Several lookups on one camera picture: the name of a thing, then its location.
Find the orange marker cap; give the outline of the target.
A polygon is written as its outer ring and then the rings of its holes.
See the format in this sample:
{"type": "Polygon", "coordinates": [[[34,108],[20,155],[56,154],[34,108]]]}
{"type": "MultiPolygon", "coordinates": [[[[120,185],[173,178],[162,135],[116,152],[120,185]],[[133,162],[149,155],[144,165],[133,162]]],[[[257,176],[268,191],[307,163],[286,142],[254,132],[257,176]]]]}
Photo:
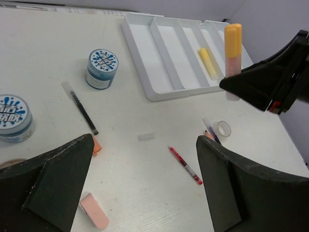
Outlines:
{"type": "Polygon", "coordinates": [[[92,136],[92,138],[94,141],[93,156],[96,156],[98,152],[102,149],[102,147],[100,146],[94,135],[92,136]]]}

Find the black gel pen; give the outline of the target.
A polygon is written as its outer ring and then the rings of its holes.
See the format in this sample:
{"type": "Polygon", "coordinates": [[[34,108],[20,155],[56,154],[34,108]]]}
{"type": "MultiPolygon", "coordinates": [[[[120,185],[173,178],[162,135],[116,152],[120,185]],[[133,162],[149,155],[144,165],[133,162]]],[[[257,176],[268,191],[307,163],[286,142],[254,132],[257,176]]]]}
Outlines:
{"type": "Polygon", "coordinates": [[[77,97],[77,95],[76,95],[74,89],[72,88],[72,86],[69,84],[68,81],[62,82],[61,85],[62,85],[63,89],[65,90],[65,92],[67,93],[67,95],[73,100],[73,102],[77,106],[77,108],[80,111],[80,113],[82,114],[82,116],[84,117],[86,123],[88,124],[89,128],[91,129],[92,134],[93,135],[98,135],[97,128],[95,127],[95,125],[92,122],[90,116],[88,115],[87,111],[85,110],[85,108],[83,107],[83,105],[80,102],[79,98],[77,97]]]}

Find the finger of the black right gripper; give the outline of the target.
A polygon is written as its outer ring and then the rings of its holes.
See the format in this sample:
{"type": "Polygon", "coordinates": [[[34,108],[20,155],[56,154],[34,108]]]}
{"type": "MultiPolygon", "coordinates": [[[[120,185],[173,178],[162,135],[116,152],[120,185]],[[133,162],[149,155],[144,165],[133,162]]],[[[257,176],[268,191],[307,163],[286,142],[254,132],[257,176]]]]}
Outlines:
{"type": "Polygon", "coordinates": [[[300,30],[279,52],[226,77],[219,86],[261,111],[288,111],[296,100],[307,103],[308,31],[300,30]]]}

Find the large clear tape roll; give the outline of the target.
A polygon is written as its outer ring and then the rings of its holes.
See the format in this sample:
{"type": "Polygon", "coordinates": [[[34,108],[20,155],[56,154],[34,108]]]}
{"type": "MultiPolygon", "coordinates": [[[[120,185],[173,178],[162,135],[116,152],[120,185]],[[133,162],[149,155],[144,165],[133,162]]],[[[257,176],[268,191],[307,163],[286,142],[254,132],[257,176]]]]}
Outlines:
{"type": "Polygon", "coordinates": [[[23,162],[25,160],[26,159],[11,159],[11,160],[8,160],[8,161],[0,164],[0,169],[13,166],[13,165],[21,163],[21,162],[23,162]]]}

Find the blue gel pen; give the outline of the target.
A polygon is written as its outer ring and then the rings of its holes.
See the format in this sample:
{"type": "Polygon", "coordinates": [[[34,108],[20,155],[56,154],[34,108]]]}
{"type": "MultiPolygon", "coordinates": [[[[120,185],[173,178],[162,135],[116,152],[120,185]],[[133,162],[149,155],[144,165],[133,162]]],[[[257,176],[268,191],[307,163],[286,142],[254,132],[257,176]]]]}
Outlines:
{"type": "MultiPolygon", "coordinates": [[[[215,133],[213,126],[211,125],[211,123],[209,122],[209,120],[208,120],[206,117],[203,118],[202,121],[203,121],[203,123],[205,124],[205,126],[206,126],[206,128],[207,128],[207,130],[208,130],[209,132],[212,131],[212,132],[215,133]]],[[[221,145],[221,142],[220,142],[219,138],[218,138],[218,140],[217,140],[216,142],[217,142],[218,144],[221,145]]]]}

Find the white divided organizer tray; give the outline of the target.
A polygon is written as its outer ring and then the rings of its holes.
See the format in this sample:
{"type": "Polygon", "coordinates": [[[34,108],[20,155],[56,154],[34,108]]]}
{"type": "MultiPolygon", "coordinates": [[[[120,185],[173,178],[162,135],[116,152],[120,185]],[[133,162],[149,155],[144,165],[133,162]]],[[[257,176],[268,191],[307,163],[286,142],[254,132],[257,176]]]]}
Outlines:
{"type": "Polygon", "coordinates": [[[147,98],[153,102],[220,92],[227,22],[126,13],[122,30],[147,98]],[[218,80],[199,55],[206,48],[218,80]]]}

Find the pink correction tape dispenser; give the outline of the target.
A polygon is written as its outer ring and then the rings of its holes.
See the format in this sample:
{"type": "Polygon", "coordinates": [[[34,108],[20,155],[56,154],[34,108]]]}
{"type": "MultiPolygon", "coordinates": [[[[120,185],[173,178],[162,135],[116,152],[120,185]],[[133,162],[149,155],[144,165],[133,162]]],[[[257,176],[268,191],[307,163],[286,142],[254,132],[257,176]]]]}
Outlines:
{"type": "Polygon", "coordinates": [[[86,194],[79,205],[97,229],[104,230],[108,227],[109,219],[91,193],[86,194]]]}

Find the small clear tape roll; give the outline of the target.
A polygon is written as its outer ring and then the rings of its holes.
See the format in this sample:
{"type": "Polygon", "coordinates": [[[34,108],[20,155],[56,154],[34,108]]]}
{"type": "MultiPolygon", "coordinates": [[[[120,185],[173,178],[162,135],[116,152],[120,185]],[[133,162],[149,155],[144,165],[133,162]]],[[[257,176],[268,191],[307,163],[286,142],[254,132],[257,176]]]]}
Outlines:
{"type": "Polygon", "coordinates": [[[222,120],[215,122],[213,124],[213,129],[221,141],[225,141],[232,133],[230,125],[222,120]]]}

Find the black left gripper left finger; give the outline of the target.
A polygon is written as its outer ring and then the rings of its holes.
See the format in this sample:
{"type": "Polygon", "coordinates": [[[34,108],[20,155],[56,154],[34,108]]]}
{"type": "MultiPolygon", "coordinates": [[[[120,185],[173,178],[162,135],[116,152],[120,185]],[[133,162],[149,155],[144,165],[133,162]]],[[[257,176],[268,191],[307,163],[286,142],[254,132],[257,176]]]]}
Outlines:
{"type": "Polygon", "coordinates": [[[0,171],[2,232],[69,232],[93,155],[84,134],[0,171]]]}

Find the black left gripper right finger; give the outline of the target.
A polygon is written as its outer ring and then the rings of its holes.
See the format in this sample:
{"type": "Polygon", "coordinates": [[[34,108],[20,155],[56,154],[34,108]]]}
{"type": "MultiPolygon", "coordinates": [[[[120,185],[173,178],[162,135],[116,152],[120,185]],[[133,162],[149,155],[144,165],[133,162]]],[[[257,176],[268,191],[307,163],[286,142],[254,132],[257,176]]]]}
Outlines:
{"type": "Polygon", "coordinates": [[[196,148],[216,232],[308,231],[308,178],[266,167],[206,136],[196,148]]]}

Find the yellow highlighter in tray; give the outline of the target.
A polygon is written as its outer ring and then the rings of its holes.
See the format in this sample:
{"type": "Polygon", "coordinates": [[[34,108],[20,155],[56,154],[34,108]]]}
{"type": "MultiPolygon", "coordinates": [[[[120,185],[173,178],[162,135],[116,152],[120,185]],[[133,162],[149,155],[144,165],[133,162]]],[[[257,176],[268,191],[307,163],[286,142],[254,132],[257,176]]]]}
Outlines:
{"type": "Polygon", "coordinates": [[[212,80],[218,80],[218,76],[217,76],[216,70],[215,70],[215,68],[214,68],[214,66],[212,64],[212,61],[210,59],[210,56],[209,56],[206,48],[201,48],[199,50],[199,55],[200,55],[204,65],[205,65],[205,68],[206,68],[210,78],[212,80]]]}

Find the orange marker pen body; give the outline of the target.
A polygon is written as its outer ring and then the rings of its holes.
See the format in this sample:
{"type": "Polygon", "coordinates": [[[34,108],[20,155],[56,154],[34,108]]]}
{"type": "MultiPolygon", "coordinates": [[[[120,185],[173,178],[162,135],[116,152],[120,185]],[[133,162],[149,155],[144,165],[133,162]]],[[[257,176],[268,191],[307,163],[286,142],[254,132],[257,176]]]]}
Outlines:
{"type": "Polygon", "coordinates": [[[205,134],[205,136],[207,136],[208,138],[210,138],[214,141],[218,140],[217,135],[212,131],[209,132],[208,130],[205,130],[204,134],[205,134]]]}

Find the blue jar with label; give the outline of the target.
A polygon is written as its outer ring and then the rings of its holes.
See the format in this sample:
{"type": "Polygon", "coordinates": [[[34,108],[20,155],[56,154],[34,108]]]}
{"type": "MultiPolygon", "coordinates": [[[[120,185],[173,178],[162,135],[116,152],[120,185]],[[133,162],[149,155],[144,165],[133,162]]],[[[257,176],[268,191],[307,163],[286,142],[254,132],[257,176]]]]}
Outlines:
{"type": "Polygon", "coordinates": [[[88,57],[86,82],[94,89],[107,89],[111,86],[118,67],[119,60],[113,52],[96,49],[88,57]]]}

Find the red gel pen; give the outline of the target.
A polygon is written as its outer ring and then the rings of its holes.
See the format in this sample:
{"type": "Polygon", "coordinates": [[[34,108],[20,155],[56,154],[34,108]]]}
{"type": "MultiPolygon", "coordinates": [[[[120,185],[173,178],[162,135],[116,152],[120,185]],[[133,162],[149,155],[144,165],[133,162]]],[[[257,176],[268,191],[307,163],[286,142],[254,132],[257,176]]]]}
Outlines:
{"type": "Polygon", "coordinates": [[[182,156],[175,150],[175,148],[168,146],[169,151],[174,157],[178,160],[178,162],[186,169],[189,175],[195,180],[198,185],[202,185],[202,180],[198,177],[198,175],[192,170],[192,168],[186,163],[186,161],[182,158],[182,156]]]}

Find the clear pen cap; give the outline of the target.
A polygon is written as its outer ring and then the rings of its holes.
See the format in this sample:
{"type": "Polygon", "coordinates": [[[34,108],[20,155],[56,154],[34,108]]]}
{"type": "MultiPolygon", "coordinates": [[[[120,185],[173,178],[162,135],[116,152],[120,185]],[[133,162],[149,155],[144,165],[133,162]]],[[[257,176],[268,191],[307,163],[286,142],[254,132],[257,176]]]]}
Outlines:
{"type": "Polygon", "coordinates": [[[149,141],[155,138],[155,133],[150,132],[150,133],[143,133],[138,135],[138,140],[141,141],[149,141]]]}

